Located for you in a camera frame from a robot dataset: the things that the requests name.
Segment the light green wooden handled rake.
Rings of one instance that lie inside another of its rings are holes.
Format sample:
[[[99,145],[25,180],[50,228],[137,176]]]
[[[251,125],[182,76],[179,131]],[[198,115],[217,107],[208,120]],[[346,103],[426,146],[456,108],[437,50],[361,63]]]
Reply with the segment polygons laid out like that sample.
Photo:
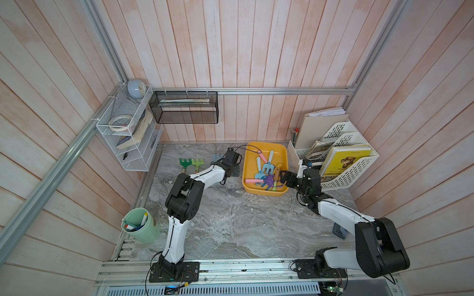
[[[195,167],[195,173],[199,172],[199,168],[205,164],[203,159],[191,159],[191,165]]]

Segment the yellow storage box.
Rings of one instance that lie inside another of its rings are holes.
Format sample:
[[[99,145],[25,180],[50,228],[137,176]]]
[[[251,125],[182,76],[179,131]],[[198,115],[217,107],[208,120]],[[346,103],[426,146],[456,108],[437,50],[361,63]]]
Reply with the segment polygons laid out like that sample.
[[[283,166],[280,170],[285,171],[289,169],[289,163],[288,163],[288,156],[287,156],[287,149],[281,145],[281,144],[275,144],[275,143],[263,143],[263,142],[251,142],[245,147],[245,156],[243,160],[243,171],[241,173],[242,175],[242,184],[244,186],[244,189],[248,193],[252,194],[257,194],[257,195],[263,195],[263,196],[272,196],[272,197],[280,197],[287,193],[288,187],[286,187],[284,184],[278,182],[278,185],[282,185],[282,187],[278,187],[276,191],[266,191],[264,187],[262,187],[262,183],[258,184],[247,184],[245,183],[245,179],[254,179],[255,174],[257,173],[257,162],[256,158],[258,156],[258,152],[262,152],[265,157],[269,158],[269,153],[271,150],[274,151],[274,157],[272,160],[273,165],[277,165],[278,163],[282,163]]]

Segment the light blue hand rake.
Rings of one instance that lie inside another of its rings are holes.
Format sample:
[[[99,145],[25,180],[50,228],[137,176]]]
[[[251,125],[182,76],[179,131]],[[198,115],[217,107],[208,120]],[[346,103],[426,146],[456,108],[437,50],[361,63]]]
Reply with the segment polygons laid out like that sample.
[[[275,165],[272,164],[274,157],[274,151],[271,150],[269,153],[268,161],[263,165],[263,170],[266,175],[273,175],[275,171]]]

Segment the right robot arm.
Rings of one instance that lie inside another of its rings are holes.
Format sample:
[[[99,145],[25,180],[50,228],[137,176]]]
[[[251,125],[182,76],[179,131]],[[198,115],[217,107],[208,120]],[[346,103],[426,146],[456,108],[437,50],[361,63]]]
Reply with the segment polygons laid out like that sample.
[[[305,166],[299,173],[281,171],[279,175],[286,187],[297,191],[301,205],[334,223],[334,235],[344,239],[352,234],[355,238],[352,249],[327,247],[316,251],[313,260],[296,260],[299,278],[343,277],[348,270],[378,278],[410,267],[409,256],[390,219],[364,215],[324,193],[315,168]]]

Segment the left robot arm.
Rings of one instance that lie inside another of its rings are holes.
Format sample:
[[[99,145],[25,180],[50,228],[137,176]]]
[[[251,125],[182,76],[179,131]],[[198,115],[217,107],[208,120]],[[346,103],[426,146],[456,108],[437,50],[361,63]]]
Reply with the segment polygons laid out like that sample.
[[[224,185],[240,160],[241,154],[235,148],[228,148],[223,157],[209,168],[192,175],[181,173],[177,176],[165,201],[169,233],[158,261],[158,265],[170,275],[176,276],[182,270],[186,232],[190,220],[199,210],[204,190],[217,183]]]

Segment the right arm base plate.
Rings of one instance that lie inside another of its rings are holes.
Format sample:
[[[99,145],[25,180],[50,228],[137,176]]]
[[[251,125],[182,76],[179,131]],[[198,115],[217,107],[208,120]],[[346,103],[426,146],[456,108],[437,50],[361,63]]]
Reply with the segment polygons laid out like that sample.
[[[345,269],[331,268],[319,259],[297,259],[291,269],[299,279],[344,279],[348,275]]]

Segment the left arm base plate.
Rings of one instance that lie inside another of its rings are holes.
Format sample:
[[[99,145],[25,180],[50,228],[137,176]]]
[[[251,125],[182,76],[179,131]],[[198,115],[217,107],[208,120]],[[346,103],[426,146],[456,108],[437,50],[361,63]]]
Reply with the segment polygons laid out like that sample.
[[[197,261],[153,263],[149,282],[196,282],[199,280],[199,268],[200,262]]]

